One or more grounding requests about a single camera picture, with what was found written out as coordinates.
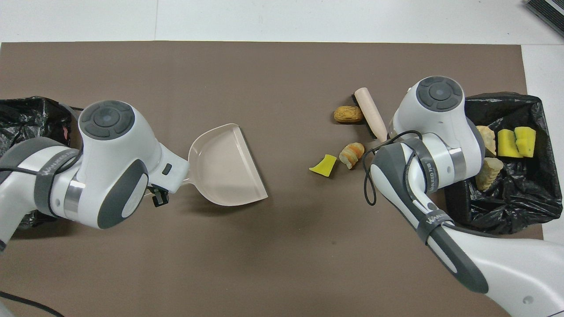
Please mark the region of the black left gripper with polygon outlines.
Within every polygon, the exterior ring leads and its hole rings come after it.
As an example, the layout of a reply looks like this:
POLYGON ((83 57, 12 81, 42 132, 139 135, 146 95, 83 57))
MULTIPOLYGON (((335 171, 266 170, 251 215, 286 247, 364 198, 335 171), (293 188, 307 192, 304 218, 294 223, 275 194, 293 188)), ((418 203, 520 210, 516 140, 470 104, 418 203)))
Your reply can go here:
POLYGON ((161 193, 161 189, 158 186, 149 185, 148 191, 150 195, 153 195, 154 207, 161 207, 169 203, 169 193, 161 193))

